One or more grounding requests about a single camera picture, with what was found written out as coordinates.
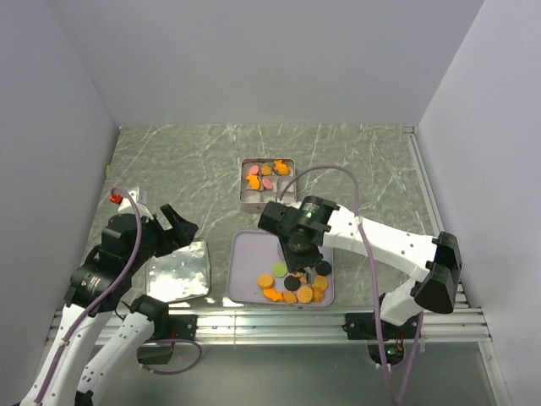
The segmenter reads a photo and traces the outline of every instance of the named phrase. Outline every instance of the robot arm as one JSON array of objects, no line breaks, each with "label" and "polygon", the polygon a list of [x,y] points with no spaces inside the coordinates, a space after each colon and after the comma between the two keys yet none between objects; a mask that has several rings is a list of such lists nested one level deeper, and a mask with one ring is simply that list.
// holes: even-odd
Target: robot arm
[{"label": "robot arm", "polygon": [[[145,318],[138,314],[130,315],[132,322],[129,326],[134,327],[126,327],[124,324],[124,327],[120,328],[118,335],[104,347],[105,351],[102,350],[97,358],[87,365],[95,373],[89,372],[90,375],[85,375],[85,379],[82,380],[85,364],[96,339],[117,308],[120,299],[131,288],[131,277],[152,256],[167,255],[191,244],[198,230],[197,225],[184,220],[169,205],[161,207],[161,211],[172,226],[164,230],[156,216],[152,216],[145,206],[135,202],[143,218],[142,237],[133,265],[116,288],[80,322],[69,342],[64,342],[66,331],[76,323],[85,309],[115,282],[132,255],[137,231],[135,215],[133,209],[129,212],[125,201],[123,204],[119,201],[118,204],[120,214],[112,217],[103,229],[101,244],[92,249],[85,263],[75,270],[71,277],[70,286],[64,297],[66,305],[63,308],[57,336],[36,381],[21,401],[21,406],[74,404],[78,383],[80,389],[86,391],[84,393],[94,392],[96,396],[101,396],[103,389],[100,386],[106,381],[106,375],[110,376],[115,368],[121,365],[119,361],[127,354],[132,354],[131,350],[147,340],[154,332],[154,323],[151,320],[145,321]],[[64,346],[61,353],[57,351],[60,346]],[[46,375],[51,368],[55,372],[44,386]],[[46,387],[46,391],[41,397],[38,393],[42,387]],[[36,402],[37,398],[41,398],[39,403]],[[97,404],[95,400],[91,400],[91,403],[83,403],[84,401],[77,400],[79,404]]]},{"label": "robot arm", "polygon": [[453,311],[462,260],[452,234],[442,232],[434,238],[407,233],[356,218],[347,208],[315,196],[306,197],[299,208],[270,202],[258,227],[280,239],[287,268],[294,272],[321,262],[318,246],[367,255],[359,222],[363,222],[374,258],[410,277],[380,297],[383,321],[401,326],[423,310]]},{"label": "robot arm", "polygon": [[146,295],[137,298],[113,337],[83,369],[75,406],[100,404],[109,382],[137,348],[167,330],[168,317],[166,303]]}]

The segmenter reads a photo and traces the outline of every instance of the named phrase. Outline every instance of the pink disc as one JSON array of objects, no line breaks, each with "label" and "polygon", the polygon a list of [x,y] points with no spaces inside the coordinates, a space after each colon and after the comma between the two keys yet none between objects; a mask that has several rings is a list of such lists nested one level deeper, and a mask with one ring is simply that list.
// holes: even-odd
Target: pink disc
[{"label": "pink disc", "polygon": [[263,178],[263,187],[266,190],[272,190],[272,188],[273,188],[272,182],[268,178]]}]

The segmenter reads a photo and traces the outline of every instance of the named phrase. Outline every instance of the purple cable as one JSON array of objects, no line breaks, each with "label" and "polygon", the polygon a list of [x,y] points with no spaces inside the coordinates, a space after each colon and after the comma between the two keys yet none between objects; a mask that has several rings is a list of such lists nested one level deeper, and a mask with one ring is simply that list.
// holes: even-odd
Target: purple cable
[{"label": "purple cable", "polygon": [[[284,188],[284,190],[281,193],[280,192],[276,193],[277,196],[279,195],[278,200],[281,200],[283,198],[284,194],[287,192],[287,190],[290,188],[290,186],[293,183],[297,182],[297,179],[301,178],[306,173],[309,173],[309,172],[312,172],[312,171],[315,171],[315,170],[320,170],[320,169],[336,169],[338,171],[341,171],[341,172],[344,172],[345,174],[347,174],[347,176],[349,176],[349,178],[353,181],[353,185],[355,187],[355,196],[354,196],[354,203],[353,203],[353,214],[355,215],[355,217],[358,217],[358,211],[359,211],[358,180],[357,180],[357,178],[355,178],[355,175],[353,175],[353,173],[350,170],[345,169],[344,167],[340,167],[338,165],[319,165],[319,166],[316,166],[316,167],[310,167],[310,168],[306,169],[305,171],[302,171],[299,175],[297,175],[295,178],[293,178],[291,181],[289,181],[289,183],[286,185],[286,187]],[[366,232],[364,232],[363,222],[359,223],[358,231],[361,234],[361,238],[363,240],[364,248],[366,249],[366,253],[367,253],[368,258],[369,258],[370,272],[372,274],[372,294],[374,295],[375,333],[376,333],[376,337],[378,338],[378,350],[380,351],[380,359],[383,362],[383,368],[382,369],[384,371],[385,384],[386,384],[387,388],[389,389],[389,392],[390,392],[390,395],[391,395],[391,402],[393,403],[393,405],[399,405],[400,403],[402,403],[404,395],[406,394],[407,383],[409,381],[409,376],[411,374],[412,367],[413,367],[413,360],[415,358],[415,354],[417,353],[418,340],[419,340],[419,338],[421,336],[421,328],[422,328],[422,325],[423,325],[423,313],[421,312],[420,315],[419,315],[419,320],[418,320],[418,324],[417,324],[417,331],[415,333],[415,338],[413,340],[413,349],[412,349],[412,352],[409,355],[408,360],[407,360],[407,368],[406,368],[406,372],[404,373],[404,377],[402,379],[401,390],[400,390],[400,392],[398,394],[398,398],[395,398],[393,393],[392,393],[392,387],[391,387],[391,373],[388,371],[388,369],[386,367],[387,366],[387,356],[385,354],[385,344],[384,344],[384,341],[383,341],[383,330],[382,330],[382,327],[381,327],[380,292],[379,292],[379,289],[378,289],[378,274],[377,274],[377,271],[376,271],[374,252],[372,251],[372,246],[370,245],[370,242],[369,242],[369,239],[368,239],[368,237],[366,235]]]},{"label": "purple cable", "polygon": [[187,370],[191,370],[192,368],[194,368],[199,363],[199,361],[201,360],[201,357],[203,356],[203,349],[201,348],[199,343],[196,343],[195,341],[183,340],[181,338],[170,338],[168,340],[153,340],[153,341],[149,341],[148,343],[163,343],[163,344],[167,344],[167,343],[186,343],[186,344],[192,344],[193,346],[195,346],[199,350],[199,354],[197,355],[197,358],[195,359],[195,361],[192,362],[187,367],[182,368],[181,370],[155,370],[155,369],[152,369],[152,368],[150,368],[149,366],[146,366],[146,365],[141,366],[141,368],[143,368],[144,370],[147,370],[147,371],[152,372],[153,374],[157,374],[157,375],[178,375],[178,374],[182,374],[183,372],[186,372]]},{"label": "purple cable", "polygon": [[[99,305],[110,292],[112,292],[114,289],[117,288],[118,284],[124,279],[126,274],[128,274],[129,268],[131,268],[131,266],[134,264],[135,257],[137,256],[137,252],[139,251],[139,246],[141,244],[141,236],[143,233],[143,223],[141,220],[141,215],[139,214],[139,209],[137,208],[137,205],[135,204],[135,201],[132,198],[132,196],[129,195],[128,191],[126,191],[125,189],[118,188],[118,187],[113,187],[111,189],[111,195],[114,195],[115,191],[119,192],[126,199],[128,199],[129,204],[134,209],[135,222],[137,223],[137,234],[135,236],[134,249],[132,251],[132,254],[128,258],[128,262],[126,262],[126,265],[124,266],[124,268],[122,269],[118,277],[114,280],[114,282],[111,283],[109,288],[104,290],[103,293],[99,295],[92,303],[90,303],[86,307],[85,311],[83,311],[79,315],[79,317],[75,319],[74,324],[72,324],[72,326],[66,332],[66,335],[63,337],[63,341],[66,343],[69,342],[69,339],[74,335],[75,330],[77,330],[77,327],[79,326],[79,324],[81,324],[81,322],[85,319],[85,317],[97,305]],[[47,391],[47,388],[49,388],[49,385],[51,384],[52,378],[54,377],[54,373],[56,372],[58,364],[60,363],[60,359],[62,358],[62,353],[65,347],[66,347],[65,345],[61,345],[60,347],[58,347],[57,352],[54,354],[54,358],[52,359],[51,365],[49,366],[49,370],[47,371],[45,375],[45,379],[43,380],[43,383],[41,384],[40,391],[37,393],[36,399],[34,400],[36,404],[41,404],[41,401],[45,397],[45,393]]]}]

